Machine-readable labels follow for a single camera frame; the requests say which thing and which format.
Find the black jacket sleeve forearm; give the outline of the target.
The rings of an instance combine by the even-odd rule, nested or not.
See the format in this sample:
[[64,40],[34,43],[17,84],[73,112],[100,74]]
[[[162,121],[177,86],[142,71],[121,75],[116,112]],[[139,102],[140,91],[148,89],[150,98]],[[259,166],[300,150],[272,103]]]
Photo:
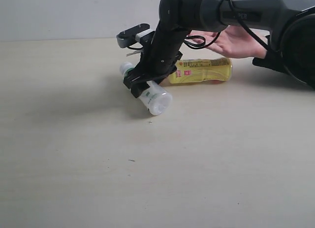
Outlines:
[[309,77],[307,73],[303,70],[296,70],[293,67],[290,67],[289,64],[286,64],[282,59],[282,56],[275,52],[273,49],[270,49],[270,36],[258,36],[249,35],[250,39],[253,40],[258,45],[258,53],[264,57],[259,57],[258,54],[253,58],[252,64],[257,67],[267,68],[276,72],[287,74],[298,82],[304,83],[305,85],[315,89],[315,81]]

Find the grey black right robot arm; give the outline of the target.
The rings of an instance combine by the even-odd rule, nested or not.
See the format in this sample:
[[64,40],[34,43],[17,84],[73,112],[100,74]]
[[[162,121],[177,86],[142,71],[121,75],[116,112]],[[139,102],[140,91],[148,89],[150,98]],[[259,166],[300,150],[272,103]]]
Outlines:
[[241,26],[270,33],[260,44],[271,55],[264,66],[279,64],[281,72],[310,87],[315,85],[315,0],[160,0],[159,22],[152,30],[140,24],[117,35],[121,48],[139,43],[140,61],[124,77],[124,85],[134,97],[161,83],[176,71],[175,63],[185,44],[198,50],[207,42],[190,43],[193,30],[221,34],[228,26]]

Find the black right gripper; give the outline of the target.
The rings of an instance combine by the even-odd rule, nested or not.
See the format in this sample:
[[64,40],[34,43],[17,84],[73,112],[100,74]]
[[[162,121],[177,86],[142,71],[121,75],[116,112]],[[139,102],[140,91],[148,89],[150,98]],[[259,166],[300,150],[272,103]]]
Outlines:
[[175,63],[182,56],[179,49],[190,30],[168,29],[159,23],[152,42],[142,52],[139,63],[124,77],[124,85],[138,98],[149,88],[149,81],[159,84],[176,70]]

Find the person's open bare hand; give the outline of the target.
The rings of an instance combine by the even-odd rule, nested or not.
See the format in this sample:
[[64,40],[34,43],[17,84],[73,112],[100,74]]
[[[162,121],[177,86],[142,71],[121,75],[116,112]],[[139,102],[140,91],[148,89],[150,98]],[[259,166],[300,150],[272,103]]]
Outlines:
[[207,47],[207,49],[218,53],[227,58],[242,59],[255,57],[264,57],[258,53],[258,45],[250,39],[249,33],[243,28],[238,26],[229,26],[223,30],[218,39]]

